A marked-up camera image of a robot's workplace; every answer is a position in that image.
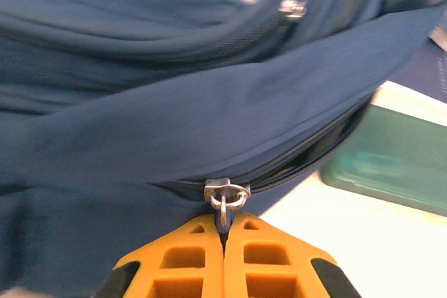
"green plastic box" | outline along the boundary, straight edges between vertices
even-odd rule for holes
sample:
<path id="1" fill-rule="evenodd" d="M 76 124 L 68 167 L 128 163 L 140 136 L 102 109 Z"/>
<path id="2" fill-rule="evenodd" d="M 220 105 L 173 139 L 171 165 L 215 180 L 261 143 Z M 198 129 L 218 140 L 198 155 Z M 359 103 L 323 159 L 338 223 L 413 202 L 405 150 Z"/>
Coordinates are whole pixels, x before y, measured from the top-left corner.
<path id="1" fill-rule="evenodd" d="M 447 216 L 447 127 L 371 106 L 320 176 L 329 186 Z"/>

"blue backpack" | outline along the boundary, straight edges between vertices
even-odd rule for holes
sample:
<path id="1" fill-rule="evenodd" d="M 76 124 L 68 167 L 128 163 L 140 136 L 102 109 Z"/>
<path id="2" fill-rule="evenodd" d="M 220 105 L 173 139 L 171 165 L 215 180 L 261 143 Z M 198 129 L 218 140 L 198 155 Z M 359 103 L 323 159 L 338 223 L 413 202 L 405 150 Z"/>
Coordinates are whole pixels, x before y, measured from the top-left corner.
<path id="1" fill-rule="evenodd" d="M 88 297 L 222 201 L 261 214 L 352 134 L 444 4 L 0 0 L 0 290 Z"/>

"table surface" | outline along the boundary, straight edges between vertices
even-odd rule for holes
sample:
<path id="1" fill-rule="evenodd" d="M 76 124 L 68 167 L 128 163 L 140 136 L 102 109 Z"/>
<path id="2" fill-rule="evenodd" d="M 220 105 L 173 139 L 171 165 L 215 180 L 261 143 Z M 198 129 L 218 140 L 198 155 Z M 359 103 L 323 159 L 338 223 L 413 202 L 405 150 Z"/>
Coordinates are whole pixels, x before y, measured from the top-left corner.
<path id="1" fill-rule="evenodd" d="M 376 105 L 447 126 L 442 108 L 388 89 Z M 261 218 L 329 252 L 362 298 L 447 298 L 447 217 L 326 186 L 314 174 Z"/>

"blue fabric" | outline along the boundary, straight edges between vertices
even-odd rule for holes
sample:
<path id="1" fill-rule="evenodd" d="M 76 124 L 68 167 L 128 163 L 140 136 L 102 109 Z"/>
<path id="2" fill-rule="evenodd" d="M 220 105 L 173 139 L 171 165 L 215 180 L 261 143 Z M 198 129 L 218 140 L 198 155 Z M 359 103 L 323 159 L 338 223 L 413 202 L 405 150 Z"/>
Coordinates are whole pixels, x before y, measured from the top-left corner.
<path id="1" fill-rule="evenodd" d="M 302 27 L 248 51 L 155 62 L 237 46 L 280 1 L 0 0 L 0 290 L 91 295 L 123 254 L 211 211 L 156 183 L 234 177 L 300 144 L 403 67 L 445 9 L 374 19 L 383 0 L 368 0 L 325 37 L 332 5 L 309 0 Z"/>

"metal zipper pull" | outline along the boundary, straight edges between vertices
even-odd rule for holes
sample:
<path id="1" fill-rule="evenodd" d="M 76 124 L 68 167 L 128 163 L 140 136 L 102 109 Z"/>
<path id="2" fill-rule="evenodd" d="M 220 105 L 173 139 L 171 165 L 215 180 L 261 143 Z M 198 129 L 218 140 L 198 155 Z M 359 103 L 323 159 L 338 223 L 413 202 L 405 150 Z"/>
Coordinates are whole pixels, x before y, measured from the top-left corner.
<path id="1" fill-rule="evenodd" d="M 250 198 L 250 186 L 232 184 L 229 178 L 207 179 L 205 182 L 205 201 L 209 202 L 213 209 L 220 211 L 221 227 L 227 227 L 226 211 L 241 209 L 247 199 Z"/>
<path id="2" fill-rule="evenodd" d="M 298 22 L 306 14 L 306 3 L 298 0 L 283 0 L 278 11 L 289 22 Z"/>

